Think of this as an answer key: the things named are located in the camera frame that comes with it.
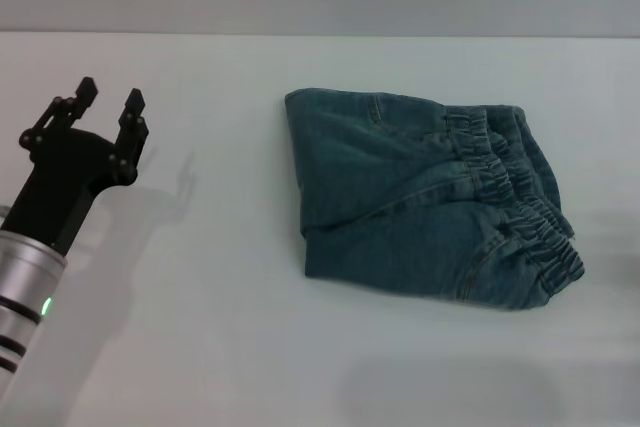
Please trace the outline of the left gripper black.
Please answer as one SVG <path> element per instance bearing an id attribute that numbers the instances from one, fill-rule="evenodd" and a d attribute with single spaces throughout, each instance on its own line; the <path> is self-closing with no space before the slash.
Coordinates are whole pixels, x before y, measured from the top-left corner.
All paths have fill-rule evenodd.
<path id="1" fill-rule="evenodd" d="M 36 123 L 19 137 L 33 170 L 1 229 L 36 240 L 65 256 L 96 197 L 112 186 L 129 186 L 149 129 L 142 116 L 145 100 L 133 88 L 118 120 L 115 144 L 72 129 L 98 95 L 92 77 L 84 77 L 73 97 L 56 96 Z"/>

